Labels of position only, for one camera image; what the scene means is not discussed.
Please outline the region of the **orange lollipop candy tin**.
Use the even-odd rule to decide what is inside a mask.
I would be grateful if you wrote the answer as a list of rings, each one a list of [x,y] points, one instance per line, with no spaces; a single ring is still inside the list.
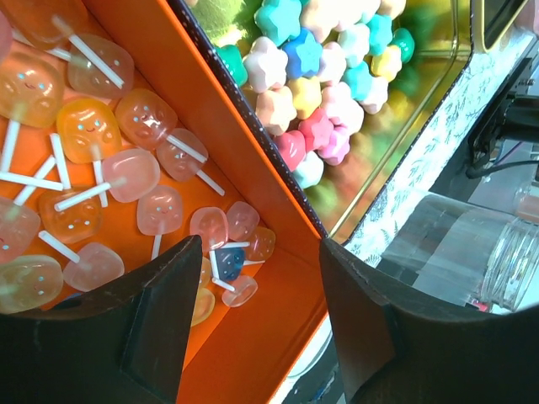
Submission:
[[[267,403],[326,314],[321,238],[263,219],[188,123],[200,58],[169,1],[1,4],[1,318],[201,239],[173,403]]]

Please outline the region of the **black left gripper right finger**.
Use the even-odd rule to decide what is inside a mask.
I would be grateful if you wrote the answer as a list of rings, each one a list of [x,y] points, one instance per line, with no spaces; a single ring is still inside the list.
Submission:
[[[535,403],[538,310],[456,306],[320,245],[323,288],[349,403]]]

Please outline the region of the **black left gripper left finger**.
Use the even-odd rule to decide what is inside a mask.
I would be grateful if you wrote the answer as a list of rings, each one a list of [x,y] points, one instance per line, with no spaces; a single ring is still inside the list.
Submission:
[[[2,402],[175,402],[201,259],[186,237],[48,311],[2,316]]]

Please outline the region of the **star candy tin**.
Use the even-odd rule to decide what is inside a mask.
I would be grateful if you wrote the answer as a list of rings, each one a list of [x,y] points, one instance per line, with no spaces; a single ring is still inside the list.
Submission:
[[[415,49],[387,88],[371,85],[369,100],[353,102],[353,116],[363,120],[354,130],[350,152],[337,166],[326,166],[320,183],[302,188],[286,167],[270,134],[254,113],[255,96],[240,89],[219,61],[216,48],[225,33],[238,34],[247,50],[255,37],[257,1],[200,1],[190,7],[172,1],[193,53],[200,58],[201,113],[190,111],[218,166],[235,186],[263,210],[263,219],[280,226],[291,216],[275,206],[277,194],[288,194],[296,214],[320,238],[346,242],[369,210],[385,182],[441,105],[471,58],[471,4],[468,1],[410,1],[392,27],[406,29]]]

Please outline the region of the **gold tin of candies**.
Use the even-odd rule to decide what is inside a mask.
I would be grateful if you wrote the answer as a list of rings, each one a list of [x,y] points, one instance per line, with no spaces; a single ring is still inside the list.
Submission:
[[[472,0],[471,38],[475,53],[489,53],[517,17],[534,1]]]

